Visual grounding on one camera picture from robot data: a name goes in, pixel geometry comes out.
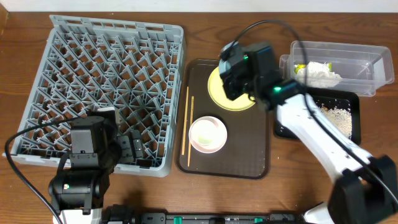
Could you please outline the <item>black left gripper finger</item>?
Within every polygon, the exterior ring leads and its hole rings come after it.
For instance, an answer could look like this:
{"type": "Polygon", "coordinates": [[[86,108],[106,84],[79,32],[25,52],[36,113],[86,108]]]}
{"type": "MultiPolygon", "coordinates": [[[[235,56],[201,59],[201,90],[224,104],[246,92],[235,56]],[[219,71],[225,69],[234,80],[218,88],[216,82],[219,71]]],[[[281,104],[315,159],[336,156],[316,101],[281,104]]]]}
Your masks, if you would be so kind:
{"type": "Polygon", "coordinates": [[[131,149],[130,140],[127,136],[118,136],[118,143],[122,149],[122,155],[119,160],[120,164],[130,164],[134,161],[133,151],[131,149]]]}
{"type": "Polygon", "coordinates": [[[132,130],[130,133],[129,140],[130,140],[131,150],[132,150],[134,158],[135,159],[142,158],[144,155],[144,153],[143,153],[144,147],[143,147],[140,132],[138,130],[132,130]]]}

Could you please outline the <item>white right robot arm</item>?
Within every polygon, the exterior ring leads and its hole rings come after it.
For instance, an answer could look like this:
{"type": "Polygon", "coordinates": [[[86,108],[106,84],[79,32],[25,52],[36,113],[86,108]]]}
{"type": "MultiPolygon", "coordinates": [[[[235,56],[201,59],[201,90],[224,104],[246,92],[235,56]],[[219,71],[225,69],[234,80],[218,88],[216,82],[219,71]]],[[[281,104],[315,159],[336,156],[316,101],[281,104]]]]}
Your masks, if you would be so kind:
{"type": "Polygon", "coordinates": [[[294,133],[326,170],[333,190],[327,203],[302,215],[305,223],[378,223],[397,213],[397,171],[388,156],[373,157],[348,139],[320,111],[307,87],[284,80],[268,43],[241,47],[236,41],[220,53],[220,77],[230,100],[244,93],[294,133]]]}

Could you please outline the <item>white tissue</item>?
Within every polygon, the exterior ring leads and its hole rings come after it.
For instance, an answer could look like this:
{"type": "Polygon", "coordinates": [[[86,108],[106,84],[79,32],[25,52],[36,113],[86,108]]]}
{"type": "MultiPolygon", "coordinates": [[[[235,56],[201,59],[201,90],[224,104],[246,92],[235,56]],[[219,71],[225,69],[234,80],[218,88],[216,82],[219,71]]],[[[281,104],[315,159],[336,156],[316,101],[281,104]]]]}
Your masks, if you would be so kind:
{"type": "Polygon", "coordinates": [[[310,62],[295,73],[295,79],[304,84],[305,74],[307,86],[315,88],[332,88],[343,80],[339,74],[331,71],[331,63],[310,62]]]}

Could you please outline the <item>pink bowl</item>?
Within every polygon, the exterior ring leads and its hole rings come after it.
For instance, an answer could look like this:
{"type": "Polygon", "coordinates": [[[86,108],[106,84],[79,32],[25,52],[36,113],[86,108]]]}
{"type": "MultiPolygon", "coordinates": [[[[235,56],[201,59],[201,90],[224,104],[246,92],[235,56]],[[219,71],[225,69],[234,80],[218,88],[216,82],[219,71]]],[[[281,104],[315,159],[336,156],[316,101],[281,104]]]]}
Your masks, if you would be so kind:
{"type": "Polygon", "coordinates": [[[226,144],[227,138],[226,125],[214,116],[203,116],[192,124],[191,144],[198,152],[215,153],[226,144]]]}

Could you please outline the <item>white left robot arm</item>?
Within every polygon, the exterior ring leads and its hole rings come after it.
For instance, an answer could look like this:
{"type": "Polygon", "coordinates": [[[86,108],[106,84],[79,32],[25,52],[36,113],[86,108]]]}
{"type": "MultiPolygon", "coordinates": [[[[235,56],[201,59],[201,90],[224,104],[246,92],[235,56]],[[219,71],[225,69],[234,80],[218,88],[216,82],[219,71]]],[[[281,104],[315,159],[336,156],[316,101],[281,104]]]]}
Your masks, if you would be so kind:
{"type": "Polygon", "coordinates": [[[127,205],[103,207],[109,176],[121,159],[144,155],[141,134],[119,135],[119,111],[114,107],[90,111],[71,123],[72,148],[62,156],[49,183],[55,219],[63,223],[136,223],[127,205]]]}

